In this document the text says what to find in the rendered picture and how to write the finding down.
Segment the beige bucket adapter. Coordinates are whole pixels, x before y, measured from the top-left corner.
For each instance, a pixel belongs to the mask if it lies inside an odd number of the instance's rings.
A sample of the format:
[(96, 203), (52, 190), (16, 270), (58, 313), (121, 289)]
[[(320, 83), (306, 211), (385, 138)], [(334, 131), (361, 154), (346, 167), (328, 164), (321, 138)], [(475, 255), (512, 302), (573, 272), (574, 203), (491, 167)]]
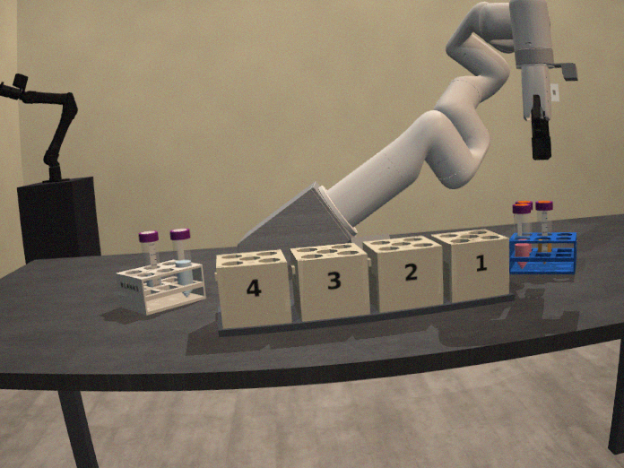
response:
[(290, 249), (302, 322), (370, 314), (368, 254), (354, 243)]
[(509, 238), (470, 230), (430, 239), (443, 247), (444, 298), (454, 303), (509, 294)]
[(223, 329), (292, 323), (281, 250), (217, 255), (216, 272)]
[(443, 304), (441, 245), (418, 236), (362, 246), (368, 254), (369, 302), (379, 313)]

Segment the blue tube rack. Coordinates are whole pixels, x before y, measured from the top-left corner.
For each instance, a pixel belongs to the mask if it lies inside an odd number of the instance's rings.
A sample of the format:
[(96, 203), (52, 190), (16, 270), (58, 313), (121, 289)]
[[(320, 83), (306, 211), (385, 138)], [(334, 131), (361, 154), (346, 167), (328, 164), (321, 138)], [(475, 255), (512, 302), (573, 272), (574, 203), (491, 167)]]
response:
[[(574, 248), (552, 248), (552, 252), (538, 252), (538, 248), (532, 248), (532, 252), (530, 252), (529, 257), (515, 257), (515, 243), (574, 243)], [(575, 274), (575, 251), (576, 232), (552, 232), (552, 236), (537, 236), (537, 232), (534, 232), (532, 233), (532, 236), (530, 236), (530, 239), (527, 240), (515, 240), (514, 233), (509, 240), (509, 274)], [(520, 269), (516, 262), (528, 263), (524, 269)], [(547, 262), (547, 264), (537, 262)]]

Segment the beige tube rack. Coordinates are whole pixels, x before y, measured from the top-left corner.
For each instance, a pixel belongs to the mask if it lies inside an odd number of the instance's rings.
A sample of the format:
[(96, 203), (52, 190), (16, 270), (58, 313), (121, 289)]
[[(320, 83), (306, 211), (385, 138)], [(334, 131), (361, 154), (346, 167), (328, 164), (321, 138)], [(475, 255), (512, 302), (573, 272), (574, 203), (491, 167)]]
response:
[[(176, 273), (181, 273), (192, 269), (194, 283), (185, 286), (178, 285)], [(170, 272), (159, 273), (162, 271)], [(174, 274), (174, 277), (162, 279), (162, 285), (160, 286), (152, 288), (147, 287), (146, 283), (143, 284), (144, 281), (160, 278), (171, 274)], [(144, 275), (151, 276), (139, 277)], [(160, 268), (158, 269), (145, 270), (143, 267), (140, 267), (117, 273), (116, 277), (120, 307), (132, 310), (146, 316), (167, 309), (193, 303), (202, 299), (206, 299), (204, 287), (204, 272), (201, 265), (199, 264), (192, 263), (192, 266), (177, 268), (175, 266), (175, 260), (171, 260), (160, 263)], [(192, 290), (191, 295), (188, 298), (186, 298), (181, 293), (187, 290)]]

